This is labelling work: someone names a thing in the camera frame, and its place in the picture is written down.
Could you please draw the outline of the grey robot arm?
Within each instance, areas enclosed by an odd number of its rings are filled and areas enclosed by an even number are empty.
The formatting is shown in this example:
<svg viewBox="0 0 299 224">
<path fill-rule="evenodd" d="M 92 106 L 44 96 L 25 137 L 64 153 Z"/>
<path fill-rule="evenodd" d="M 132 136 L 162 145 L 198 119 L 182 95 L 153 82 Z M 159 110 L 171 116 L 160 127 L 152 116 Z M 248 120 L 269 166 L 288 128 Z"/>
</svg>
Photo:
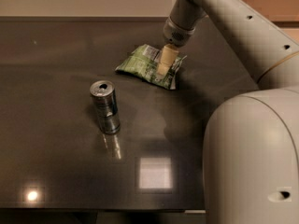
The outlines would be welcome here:
<svg viewBox="0 0 299 224">
<path fill-rule="evenodd" d="M 299 45 L 242 0 L 177 0 L 165 40 L 184 46 L 208 16 L 257 84 L 206 126 L 207 224 L 299 224 Z"/>
</svg>

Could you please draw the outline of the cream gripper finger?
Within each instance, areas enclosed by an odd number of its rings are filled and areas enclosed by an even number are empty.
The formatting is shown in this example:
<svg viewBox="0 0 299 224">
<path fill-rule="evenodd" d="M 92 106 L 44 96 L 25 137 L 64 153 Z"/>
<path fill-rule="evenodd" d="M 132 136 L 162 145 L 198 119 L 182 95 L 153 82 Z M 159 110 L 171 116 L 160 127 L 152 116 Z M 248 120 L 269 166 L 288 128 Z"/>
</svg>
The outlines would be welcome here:
<svg viewBox="0 0 299 224">
<path fill-rule="evenodd" d="M 177 56 L 178 48 L 176 46 L 167 44 L 163 47 L 156 71 L 156 77 L 158 79 L 163 79 L 166 76 Z"/>
</svg>

